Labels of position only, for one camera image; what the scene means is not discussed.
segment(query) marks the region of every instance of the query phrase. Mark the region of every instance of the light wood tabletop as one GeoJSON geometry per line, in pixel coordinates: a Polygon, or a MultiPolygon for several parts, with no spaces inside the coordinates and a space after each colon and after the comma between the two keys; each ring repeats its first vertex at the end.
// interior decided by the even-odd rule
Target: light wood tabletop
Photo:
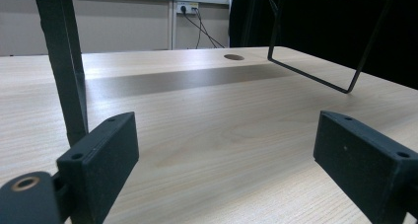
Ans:
{"type": "MultiPolygon", "coordinates": [[[[345,95],[266,55],[83,55],[90,129],[124,112],[137,123],[139,162],[105,223],[369,223],[314,161],[319,112],[352,116],[418,151],[418,91],[362,73],[345,95]]],[[[344,87],[354,73],[288,48],[274,57],[344,87]]],[[[69,145],[48,57],[1,57],[0,77],[0,185],[54,174],[69,145]]]]}

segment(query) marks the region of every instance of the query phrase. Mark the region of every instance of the wall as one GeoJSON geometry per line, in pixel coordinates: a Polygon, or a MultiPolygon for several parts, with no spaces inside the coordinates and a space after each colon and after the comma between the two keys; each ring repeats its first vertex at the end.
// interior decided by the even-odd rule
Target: wall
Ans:
{"type": "MultiPolygon", "coordinates": [[[[171,0],[73,3],[83,53],[195,48],[197,43],[197,28],[173,13],[171,0]]],[[[200,3],[199,7],[209,34],[228,44],[228,6],[200,3]]],[[[213,47],[204,35],[199,45],[213,47]]],[[[34,54],[47,54],[35,0],[0,0],[0,56],[34,54]]]]}

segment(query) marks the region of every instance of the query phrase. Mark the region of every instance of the wooden desk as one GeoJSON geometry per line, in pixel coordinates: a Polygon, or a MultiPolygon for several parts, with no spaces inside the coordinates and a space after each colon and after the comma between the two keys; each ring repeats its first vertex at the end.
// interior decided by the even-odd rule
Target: wooden desk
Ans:
{"type": "MultiPolygon", "coordinates": [[[[319,112],[353,116],[418,151],[418,92],[363,73],[344,95],[266,53],[83,55],[90,128],[132,111],[138,128],[139,163],[105,223],[369,222],[314,161],[319,112]]],[[[291,49],[275,53],[336,83],[352,75],[291,49]]],[[[55,173],[69,146],[47,56],[0,58],[0,75],[0,185],[55,173]]]]}

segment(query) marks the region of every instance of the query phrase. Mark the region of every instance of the power socket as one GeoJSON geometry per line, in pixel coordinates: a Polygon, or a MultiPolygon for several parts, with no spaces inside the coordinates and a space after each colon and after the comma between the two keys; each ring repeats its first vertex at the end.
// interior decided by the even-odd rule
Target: power socket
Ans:
{"type": "Polygon", "coordinates": [[[197,2],[177,2],[177,13],[182,14],[181,7],[185,7],[185,13],[186,14],[196,14],[196,12],[193,9],[199,9],[199,3],[197,2]]]}

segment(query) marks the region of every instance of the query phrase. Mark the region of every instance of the black metal wire frame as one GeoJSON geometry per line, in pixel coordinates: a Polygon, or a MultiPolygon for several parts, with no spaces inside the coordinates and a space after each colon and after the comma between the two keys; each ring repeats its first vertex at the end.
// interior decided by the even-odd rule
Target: black metal wire frame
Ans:
{"type": "Polygon", "coordinates": [[[390,5],[392,3],[392,0],[384,0],[384,1],[385,1],[385,3],[383,5],[383,9],[381,11],[381,14],[380,14],[380,16],[378,18],[378,21],[376,22],[375,28],[374,28],[374,30],[372,32],[372,35],[369,38],[369,42],[366,45],[366,48],[365,48],[365,50],[363,52],[363,55],[362,55],[362,58],[360,59],[360,62],[358,64],[358,66],[357,66],[356,72],[354,73],[353,79],[351,80],[351,83],[350,83],[348,89],[343,89],[343,88],[341,88],[341,87],[339,87],[339,86],[337,86],[335,84],[332,84],[332,83],[327,82],[327,81],[325,81],[323,79],[317,78],[317,77],[315,77],[312,74],[309,74],[309,73],[304,72],[304,71],[302,71],[300,69],[294,68],[294,67],[292,67],[292,66],[290,66],[288,64],[285,64],[285,63],[283,63],[283,62],[281,62],[281,61],[273,58],[274,46],[276,44],[277,35],[278,35],[278,33],[280,33],[280,28],[281,28],[281,26],[280,26],[280,18],[281,18],[281,12],[282,12],[280,6],[278,7],[273,0],[269,0],[269,2],[270,2],[270,5],[271,5],[271,8],[273,10],[275,20],[274,20],[273,33],[271,34],[270,45],[269,45],[269,48],[268,48],[267,59],[269,61],[277,64],[277,65],[280,65],[280,66],[285,67],[285,68],[287,68],[289,70],[292,70],[292,71],[294,71],[296,73],[299,73],[299,74],[301,74],[301,75],[303,75],[305,77],[308,77],[310,79],[313,79],[313,80],[317,81],[318,83],[321,83],[323,85],[326,85],[326,86],[328,86],[328,87],[330,87],[332,89],[335,89],[335,90],[337,90],[337,91],[339,91],[341,93],[349,94],[351,91],[353,91],[354,86],[356,85],[357,79],[359,78],[360,73],[363,70],[363,67],[364,67],[364,65],[366,63],[366,60],[367,60],[367,58],[369,56],[369,53],[372,50],[372,47],[373,47],[373,45],[374,45],[374,43],[376,41],[376,38],[378,37],[379,31],[380,31],[380,29],[381,29],[381,27],[383,25],[384,18],[386,17],[387,12],[388,12],[388,10],[390,8],[390,5]]]}

